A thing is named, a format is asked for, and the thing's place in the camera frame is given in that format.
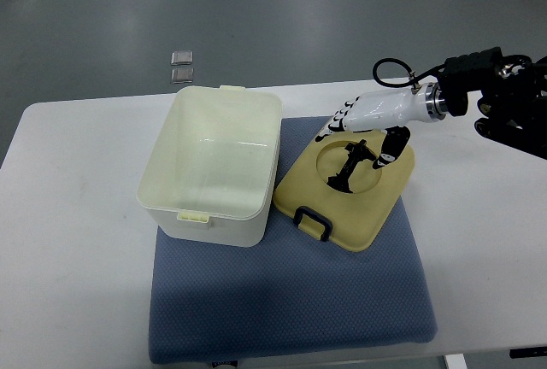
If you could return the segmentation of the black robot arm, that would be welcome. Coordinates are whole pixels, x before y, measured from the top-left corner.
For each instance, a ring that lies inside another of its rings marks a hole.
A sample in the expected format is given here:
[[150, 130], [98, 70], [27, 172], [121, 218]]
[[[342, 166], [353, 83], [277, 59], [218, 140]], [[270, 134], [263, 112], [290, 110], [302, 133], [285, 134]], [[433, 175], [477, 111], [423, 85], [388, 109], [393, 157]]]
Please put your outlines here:
[[479, 91], [477, 133], [540, 158], [546, 157], [546, 59], [505, 56], [494, 47], [451, 57], [435, 74], [448, 113], [468, 111], [468, 93]]

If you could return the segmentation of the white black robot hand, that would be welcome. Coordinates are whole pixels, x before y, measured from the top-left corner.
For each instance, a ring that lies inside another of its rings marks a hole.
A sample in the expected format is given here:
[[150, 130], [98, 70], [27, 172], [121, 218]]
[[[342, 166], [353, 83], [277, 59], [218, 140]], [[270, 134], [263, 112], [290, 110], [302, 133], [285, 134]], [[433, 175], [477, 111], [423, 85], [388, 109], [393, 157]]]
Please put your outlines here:
[[393, 163], [404, 151], [410, 130], [407, 123], [432, 123], [449, 113], [436, 83], [420, 85], [416, 91], [395, 89], [365, 93], [349, 100], [320, 129], [317, 142], [338, 132], [384, 131], [381, 150], [373, 162], [379, 169]]

